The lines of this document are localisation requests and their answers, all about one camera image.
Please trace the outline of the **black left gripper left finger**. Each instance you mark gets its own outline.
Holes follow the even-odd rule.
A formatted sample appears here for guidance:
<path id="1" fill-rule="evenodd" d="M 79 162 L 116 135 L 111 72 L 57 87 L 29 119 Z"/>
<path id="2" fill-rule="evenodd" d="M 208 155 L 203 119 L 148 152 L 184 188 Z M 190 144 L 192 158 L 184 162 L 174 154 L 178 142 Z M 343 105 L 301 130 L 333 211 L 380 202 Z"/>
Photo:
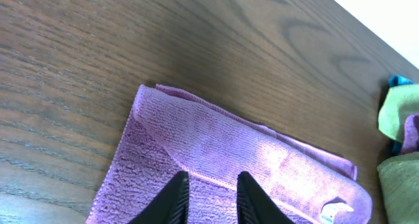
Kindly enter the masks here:
<path id="1" fill-rule="evenodd" d="M 188 212 L 189 174 L 180 171 L 128 224 L 186 224 Z"/>

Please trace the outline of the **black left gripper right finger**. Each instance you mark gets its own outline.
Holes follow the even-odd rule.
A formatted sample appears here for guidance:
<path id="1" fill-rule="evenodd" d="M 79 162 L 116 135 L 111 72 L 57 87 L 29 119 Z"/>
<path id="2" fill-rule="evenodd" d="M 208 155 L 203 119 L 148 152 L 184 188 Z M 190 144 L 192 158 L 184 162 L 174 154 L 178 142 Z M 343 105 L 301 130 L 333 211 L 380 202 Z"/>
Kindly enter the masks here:
<path id="1" fill-rule="evenodd" d="M 238 175 L 236 207 L 239 224 L 293 224 L 249 172 Z"/>

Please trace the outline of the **purple microfiber cloth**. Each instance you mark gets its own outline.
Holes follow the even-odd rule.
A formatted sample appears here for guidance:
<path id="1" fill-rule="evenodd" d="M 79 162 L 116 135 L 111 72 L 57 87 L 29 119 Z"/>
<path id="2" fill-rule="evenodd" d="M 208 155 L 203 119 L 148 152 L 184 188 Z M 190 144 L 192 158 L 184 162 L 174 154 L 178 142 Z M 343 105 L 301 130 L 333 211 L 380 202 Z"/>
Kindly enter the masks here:
<path id="1" fill-rule="evenodd" d="M 190 179 L 189 223 L 235 223 L 243 171 L 295 223 L 321 223 L 321 209 L 335 202 L 354 209 L 346 223 L 372 215 L 351 161 L 158 84 L 139 87 L 87 222 L 129 222 L 181 170 Z"/>

